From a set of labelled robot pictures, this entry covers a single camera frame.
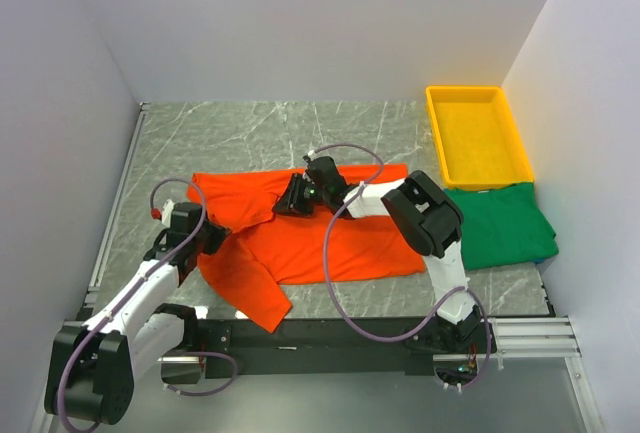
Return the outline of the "orange t shirt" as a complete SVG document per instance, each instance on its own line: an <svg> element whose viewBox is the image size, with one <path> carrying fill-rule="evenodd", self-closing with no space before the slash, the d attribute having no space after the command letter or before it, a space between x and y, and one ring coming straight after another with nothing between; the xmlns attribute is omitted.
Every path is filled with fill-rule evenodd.
<svg viewBox="0 0 640 433"><path fill-rule="evenodd" d="M322 246L331 212L324 206L308 218L272 212L293 173L197 172L187 190L191 201L207 202L211 221L231 230L217 253L199 257L202 277L227 303L268 332L292 307L283 286L324 280ZM422 257L387 217L341 219L329 242L334 282L402 277L426 269Z"/></svg>

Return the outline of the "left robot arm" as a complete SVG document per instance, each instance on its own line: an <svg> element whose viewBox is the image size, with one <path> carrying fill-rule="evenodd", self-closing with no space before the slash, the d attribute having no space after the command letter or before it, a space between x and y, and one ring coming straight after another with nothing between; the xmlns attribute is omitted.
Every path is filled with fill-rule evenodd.
<svg viewBox="0 0 640 433"><path fill-rule="evenodd" d="M128 409L136 381L169 352L202 350L193 307L168 302L200 256L218 252L230 229L197 203L167 203L153 216L164 227L138 270L100 311L56 334L44 409L66 421L113 425Z"/></svg>

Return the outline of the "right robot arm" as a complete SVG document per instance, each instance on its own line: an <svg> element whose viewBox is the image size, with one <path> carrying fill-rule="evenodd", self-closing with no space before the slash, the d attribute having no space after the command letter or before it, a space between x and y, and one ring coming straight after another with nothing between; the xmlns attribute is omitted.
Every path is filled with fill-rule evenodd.
<svg viewBox="0 0 640 433"><path fill-rule="evenodd" d="M307 168L294 173L272 211L277 215L309 217L318 205L333 216L322 246L325 283L331 301L349 327L359 335L381 343L401 342L430 335L444 350L460 352L469 345L478 328L491 332L486 312L468 287L462 252L463 214L459 207L424 172L374 184L370 178L349 183L329 156L306 157ZM426 263L436 304L413 329L392 337L365 331L342 309L329 275L329 239L340 218L359 220L387 217L408 246Z"/></svg>

